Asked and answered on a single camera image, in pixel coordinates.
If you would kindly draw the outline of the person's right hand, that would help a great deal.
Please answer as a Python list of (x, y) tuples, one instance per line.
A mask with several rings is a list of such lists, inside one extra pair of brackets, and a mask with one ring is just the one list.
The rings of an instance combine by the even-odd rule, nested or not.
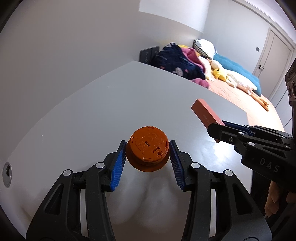
[(271, 181), (269, 190), (268, 190), (266, 204), (264, 207), (266, 217), (271, 217), (273, 214), (277, 213), (280, 207), (279, 198), (280, 198), (280, 189), (275, 182)]

